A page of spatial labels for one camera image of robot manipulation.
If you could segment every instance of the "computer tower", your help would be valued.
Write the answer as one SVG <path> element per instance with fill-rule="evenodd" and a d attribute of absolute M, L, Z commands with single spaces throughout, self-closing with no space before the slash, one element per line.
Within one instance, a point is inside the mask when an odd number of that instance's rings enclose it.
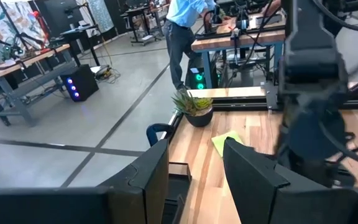
<path fill-rule="evenodd" d="M 85 101 L 99 90 L 89 65 L 80 65 L 65 71 L 60 78 L 74 102 Z"/>
<path fill-rule="evenodd" d="M 212 88 L 218 88 L 221 75 L 216 73 L 216 65 L 211 64 Z M 202 57 L 197 57 L 193 63 L 189 64 L 186 74 L 186 83 L 192 90 L 202 90 L 206 88 L 204 75 L 204 65 Z"/>

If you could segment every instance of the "gray pants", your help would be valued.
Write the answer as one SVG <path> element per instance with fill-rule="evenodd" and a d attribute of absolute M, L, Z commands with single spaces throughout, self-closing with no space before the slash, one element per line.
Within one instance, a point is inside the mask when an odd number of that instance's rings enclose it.
<path fill-rule="evenodd" d="M 181 58 L 183 53 L 189 58 L 188 67 L 193 64 L 200 54 L 192 51 L 191 44 L 194 42 L 195 37 L 191 29 L 180 27 L 177 24 L 166 21 L 163 27 L 163 33 L 167 40 L 168 54 L 170 56 L 170 70 L 172 83 L 177 90 L 184 88 L 181 81 L 182 69 L 180 67 Z M 186 76 L 185 84 L 189 85 L 189 77 Z"/>

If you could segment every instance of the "green led light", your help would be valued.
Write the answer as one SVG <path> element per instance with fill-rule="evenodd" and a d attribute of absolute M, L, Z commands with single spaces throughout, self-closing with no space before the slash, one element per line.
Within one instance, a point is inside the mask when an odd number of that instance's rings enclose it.
<path fill-rule="evenodd" d="M 197 75 L 196 75 L 196 79 L 197 79 L 198 81 L 201 81 L 201 80 L 203 79 L 203 76 L 200 75 L 200 74 L 197 74 Z"/>
<path fill-rule="evenodd" d="M 204 89 L 204 84 L 200 83 L 197 85 L 197 89 L 202 90 Z"/>

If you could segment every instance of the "potted plant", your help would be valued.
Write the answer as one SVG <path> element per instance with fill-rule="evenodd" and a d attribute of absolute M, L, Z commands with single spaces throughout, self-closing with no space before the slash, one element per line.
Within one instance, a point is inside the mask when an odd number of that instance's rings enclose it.
<path fill-rule="evenodd" d="M 205 127 L 213 116 L 212 99 L 193 97 L 191 93 L 178 92 L 172 98 L 177 110 L 185 114 L 187 120 L 194 127 Z"/>

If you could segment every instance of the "black flower pot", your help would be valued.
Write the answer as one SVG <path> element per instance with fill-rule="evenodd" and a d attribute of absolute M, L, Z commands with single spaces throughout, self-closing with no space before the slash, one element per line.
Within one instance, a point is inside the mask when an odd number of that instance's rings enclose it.
<path fill-rule="evenodd" d="M 211 108 L 208 113 L 202 116 L 192 116 L 189 114 L 185 114 L 185 116 L 191 125 L 197 128 L 202 128 L 207 126 L 211 122 L 213 114 L 214 110 Z"/>

